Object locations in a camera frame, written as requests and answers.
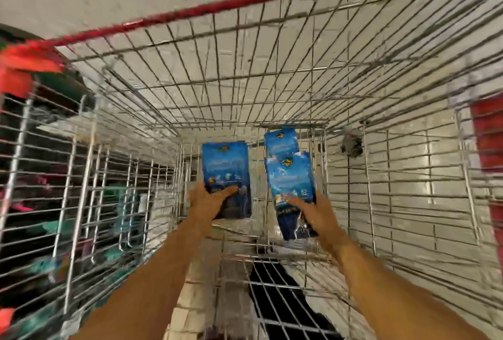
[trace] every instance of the forearm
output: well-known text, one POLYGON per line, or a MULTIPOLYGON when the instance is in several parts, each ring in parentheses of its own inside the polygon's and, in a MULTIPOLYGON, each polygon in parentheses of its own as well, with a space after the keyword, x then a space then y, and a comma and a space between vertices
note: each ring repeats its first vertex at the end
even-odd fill
POLYGON ((210 226, 210 222, 191 218, 181 223, 152 258, 112 293, 107 304, 92 312, 72 340, 162 339, 192 257, 210 226))
POLYGON ((340 228, 321 238, 379 340, 483 340, 487 337, 420 288, 388 270, 340 228))

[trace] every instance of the left arm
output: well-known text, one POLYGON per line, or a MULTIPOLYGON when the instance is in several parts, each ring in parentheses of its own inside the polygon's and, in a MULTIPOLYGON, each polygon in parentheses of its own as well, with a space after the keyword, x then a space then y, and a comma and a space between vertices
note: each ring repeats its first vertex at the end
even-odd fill
POLYGON ((210 233, 223 200, 236 191, 237 187, 228 187, 210 195, 202 184, 190 191, 189 217, 112 293, 106 305, 92 312, 72 340, 161 340, 198 244, 210 233))

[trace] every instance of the metal shopping cart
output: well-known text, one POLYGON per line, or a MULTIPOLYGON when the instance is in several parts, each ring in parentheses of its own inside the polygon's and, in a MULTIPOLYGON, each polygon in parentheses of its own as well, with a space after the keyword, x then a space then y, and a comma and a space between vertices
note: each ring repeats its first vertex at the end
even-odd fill
POLYGON ((184 219, 200 144, 245 140, 252 218, 214 221, 168 338, 330 333, 265 317, 251 286, 301 291, 344 338, 373 338, 316 241, 282 240, 263 136, 293 125, 349 235, 502 338, 502 15, 500 0, 224 0, 0 51, 18 105, 2 110, 17 120, 2 126, 2 336, 76 331, 184 219), (94 95, 40 82, 65 67, 94 95), (40 101, 65 113, 30 124, 40 101))

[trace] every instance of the blue pouch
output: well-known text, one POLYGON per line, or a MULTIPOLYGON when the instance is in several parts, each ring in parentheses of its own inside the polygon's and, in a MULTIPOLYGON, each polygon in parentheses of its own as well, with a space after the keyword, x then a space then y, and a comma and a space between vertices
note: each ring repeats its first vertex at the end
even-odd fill
POLYGON ((252 198, 248 170, 248 145, 245 142, 205 143, 203 152, 203 180, 210 193, 237 185, 239 191, 223 202, 218 218, 251 217, 252 198))
POLYGON ((286 153, 297 153, 299 143, 293 128, 284 128, 279 131, 267 132, 264 135, 266 157, 280 156, 286 153))
POLYGON ((300 209, 286 202, 290 197, 300 197, 308 203, 316 202, 309 153, 298 152, 268 158, 267 176, 283 238, 288 241, 318 236, 306 222, 300 209))

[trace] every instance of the left hand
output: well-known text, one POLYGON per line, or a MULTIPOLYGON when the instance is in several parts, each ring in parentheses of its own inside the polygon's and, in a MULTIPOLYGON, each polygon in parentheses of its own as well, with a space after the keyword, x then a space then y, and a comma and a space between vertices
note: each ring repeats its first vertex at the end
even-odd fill
POLYGON ((198 222, 211 223, 222 206, 223 201, 238 191, 237 185, 228 186, 216 193, 208 193, 202 182, 198 182, 194 189, 189 191, 189 218, 195 218, 198 222))

